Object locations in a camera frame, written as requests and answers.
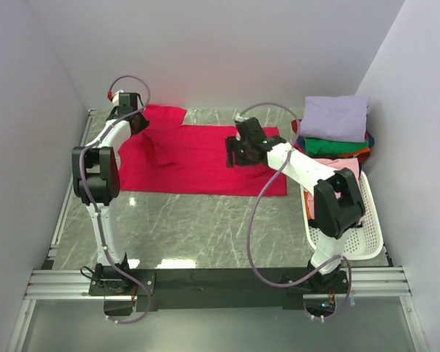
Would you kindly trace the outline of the crimson red t shirt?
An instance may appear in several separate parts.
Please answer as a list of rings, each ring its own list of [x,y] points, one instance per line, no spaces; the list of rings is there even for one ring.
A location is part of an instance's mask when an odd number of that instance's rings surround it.
[[[227,167],[233,126],[186,125],[186,110],[149,105],[149,126],[126,140],[120,156],[123,191],[255,197],[274,175],[258,164]]]

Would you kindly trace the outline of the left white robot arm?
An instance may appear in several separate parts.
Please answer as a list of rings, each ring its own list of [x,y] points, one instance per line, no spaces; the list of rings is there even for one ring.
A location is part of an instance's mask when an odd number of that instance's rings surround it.
[[[150,122],[143,116],[145,105],[140,94],[119,90],[110,92],[113,105],[101,132],[83,147],[72,150],[73,191],[85,204],[97,245],[97,265],[114,267],[106,277],[106,286],[114,294],[127,293],[132,277],[125,272],[127,254],[117,228],[114,200],[121,181],[117,154],[121,146],[143,131]]]

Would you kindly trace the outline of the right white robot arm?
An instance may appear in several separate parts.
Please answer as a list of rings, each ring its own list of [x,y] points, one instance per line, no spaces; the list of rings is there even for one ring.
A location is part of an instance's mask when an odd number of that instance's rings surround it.
[[[289,288],[307,283],[317,293],[327,290],[345,260],[345,233],[365,215],[365,206],[355,174],[348,168],[334,169],[299,152],[281,136],[267,136],[255,117],[235,117],[236,136],[226,140],[227,166],[263,164],[275,171],[256,200],[260,201],[275,179],[284,175],[296,182],[314,199],[314,220],[323,237],[312,255],[308,273],[287,283],[266,279],[247,252],[256,277],[271,287]]]

